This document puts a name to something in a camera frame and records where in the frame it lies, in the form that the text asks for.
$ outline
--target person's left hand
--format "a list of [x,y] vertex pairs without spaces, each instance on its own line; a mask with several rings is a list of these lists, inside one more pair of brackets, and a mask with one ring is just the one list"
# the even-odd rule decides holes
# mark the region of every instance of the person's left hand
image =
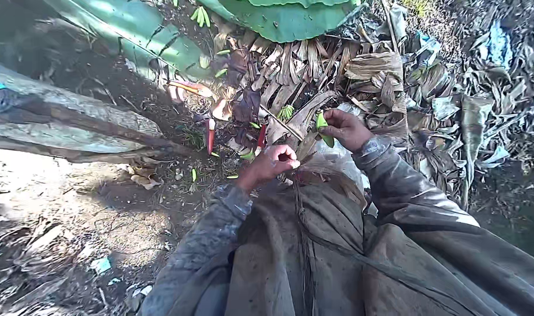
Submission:
[[300,162],[296,160],[296,153],[288,145],[268,146],[255,160],[239,173],[235,186],[246,193],[259,185],[274,179],[279,173],[296,169]]

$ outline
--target sleeve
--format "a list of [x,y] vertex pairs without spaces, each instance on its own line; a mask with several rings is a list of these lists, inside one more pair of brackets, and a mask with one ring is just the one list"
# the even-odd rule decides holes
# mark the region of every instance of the sleeve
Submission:
[[408,165],[391,142],[380,136],[371,138],[352,155],[357,167],[366,172],[378,221],[399,226],[480,226],[446,195]]
[[251,212],[251,200],[235,186],[221,186],[193,228],[183,237],[156,284],[144,300],[139,315],[166,315],[183,286],[207,262],[237,240],[237,230]]

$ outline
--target banana plant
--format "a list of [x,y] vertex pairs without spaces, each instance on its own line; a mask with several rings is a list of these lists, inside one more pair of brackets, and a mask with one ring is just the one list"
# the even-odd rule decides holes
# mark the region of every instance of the banana plant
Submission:
[[[153,79],[150,61],[181,71],[193,78],[210,76],[210,69],[195,67],[200,48],[171,24],[157,8],[139,0],[44,0],[61,16],[94,37],[106,40],[111,52],[136,63],[137,72]],[[202,8],[202,22],[210,25]]]
[[354,0],[199,0],[223,18],[274,42],[314,38],[368,5]]

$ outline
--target gray jacket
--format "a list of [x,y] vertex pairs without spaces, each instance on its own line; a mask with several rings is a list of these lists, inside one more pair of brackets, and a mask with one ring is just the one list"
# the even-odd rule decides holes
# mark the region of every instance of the gray jacket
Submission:
[[292,189],[252,207],[222,186],[139,313],[534,315],[533,257],[480,228],[384,138],[353,158],[378,219],[325,183],[300,188],[298,217]]

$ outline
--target banana bunch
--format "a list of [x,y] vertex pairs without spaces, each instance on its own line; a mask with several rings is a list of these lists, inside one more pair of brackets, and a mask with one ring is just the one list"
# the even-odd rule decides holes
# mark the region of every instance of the banana bunch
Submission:
[[197,19],[197,23],[200,27],[205,25],[205,23],[208,28],[210,27],[210,19],[208,18],[205,8],[202,6],[198,7],[195,12],[193,12],[191,20],[194,20],[195,18]]
[[285,106],[283,106],[283,108],[277,114],[277,118],[286,121],[286,120],[288,120],[289,118],[292,117],[292,113],[294,111],[295,111],[295,108],[292,105],[290,105],[290,104],[289,105],[285,105]]

